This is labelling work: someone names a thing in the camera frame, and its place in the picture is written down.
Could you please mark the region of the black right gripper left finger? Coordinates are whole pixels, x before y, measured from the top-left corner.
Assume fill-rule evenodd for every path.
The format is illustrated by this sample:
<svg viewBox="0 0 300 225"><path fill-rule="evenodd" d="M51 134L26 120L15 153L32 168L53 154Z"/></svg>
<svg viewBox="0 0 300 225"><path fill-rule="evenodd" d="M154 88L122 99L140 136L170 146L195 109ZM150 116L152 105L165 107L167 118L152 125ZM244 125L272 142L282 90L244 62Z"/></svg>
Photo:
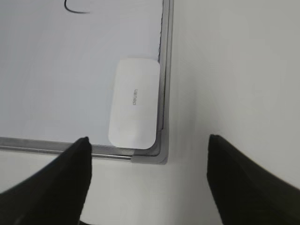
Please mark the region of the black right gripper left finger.
<svg viewBox="0 0 300 225"><path fill-rule="evenodd" d="M82 225L92 146L78 139L52 162L0 194L2 225Z"/></svg>

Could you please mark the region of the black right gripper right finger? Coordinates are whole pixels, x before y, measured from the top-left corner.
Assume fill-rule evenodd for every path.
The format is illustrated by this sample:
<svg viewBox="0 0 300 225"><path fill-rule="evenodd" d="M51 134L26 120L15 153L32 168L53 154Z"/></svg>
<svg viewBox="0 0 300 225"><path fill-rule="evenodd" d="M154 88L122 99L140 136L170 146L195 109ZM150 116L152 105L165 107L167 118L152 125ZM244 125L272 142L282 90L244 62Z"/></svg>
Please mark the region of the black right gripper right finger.
<svg viewBox="0 0 300 225"><path fill-rule="evenodd" d="M300 190L210 135L207 180L224 225L298 225Z"/></svg>

